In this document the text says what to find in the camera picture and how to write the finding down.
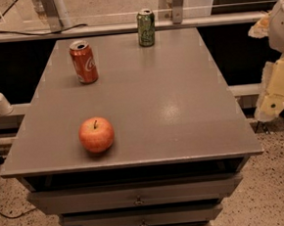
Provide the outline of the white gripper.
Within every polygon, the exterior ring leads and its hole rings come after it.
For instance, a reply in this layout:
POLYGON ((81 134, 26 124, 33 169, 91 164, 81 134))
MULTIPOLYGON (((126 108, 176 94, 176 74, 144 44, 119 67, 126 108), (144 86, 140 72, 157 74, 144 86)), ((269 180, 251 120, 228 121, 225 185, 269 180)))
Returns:
MULTIPOLYGON (((284 53, 284 0, 278 0, 270 14, 250 27, 249 37, 268 35, 271 49, 284 53)), ((254 113, 257 121, 268 122, 284 110, 284 54, 275 63, 266 62, 261 75, 260 94, 254 113)))

